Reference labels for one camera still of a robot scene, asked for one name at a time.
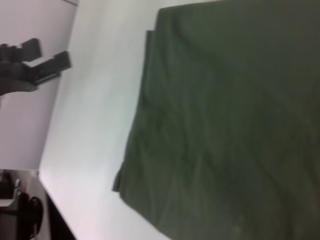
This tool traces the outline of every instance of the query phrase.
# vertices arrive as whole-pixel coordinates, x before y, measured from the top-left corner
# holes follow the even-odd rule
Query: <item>white wall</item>
[[[0,44],[41,42],[43,62],[67,49],[77,7],[62,0],[1,0]],[[37,169],[59,81],[6,94],[0,106],[0,169]]]

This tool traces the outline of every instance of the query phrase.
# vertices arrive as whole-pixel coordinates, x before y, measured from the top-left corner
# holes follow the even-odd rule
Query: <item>green cloth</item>
[[[320,239],[320,2],[164,8],[122,199],[173,240]]]

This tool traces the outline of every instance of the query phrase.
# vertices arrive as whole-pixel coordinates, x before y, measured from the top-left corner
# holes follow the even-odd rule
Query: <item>black mechanical part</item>
[[[0,45],[0,63],[32,62],[42,57],[40,42],[37,38],[30,39],[16,46]]]
[[[61,72],[69,68],[71,68],[69,54],[64,51],[35,67],[29,67],[25,74],[25,80],[34,86],[39,86],[60,77]]]
[[[0,45],[0,96],[35,91],[39,85],[60,77],[62,71],[71,68],[67,51],[34,67],[23,63],[41,56],[40,43],[36,38],[22,43],[22,48]]]

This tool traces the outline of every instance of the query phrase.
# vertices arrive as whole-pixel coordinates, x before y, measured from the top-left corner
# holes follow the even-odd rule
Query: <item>white table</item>
[[[135,115],[146,30],[194,0],[81,0],[40,180],[78,240],[164,240],[111,191]]]

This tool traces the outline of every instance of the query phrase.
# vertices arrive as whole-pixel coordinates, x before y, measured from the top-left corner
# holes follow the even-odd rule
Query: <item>folded fabric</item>
[[[173,240],[320,239],[320,2],[164,8],[114,190]]]

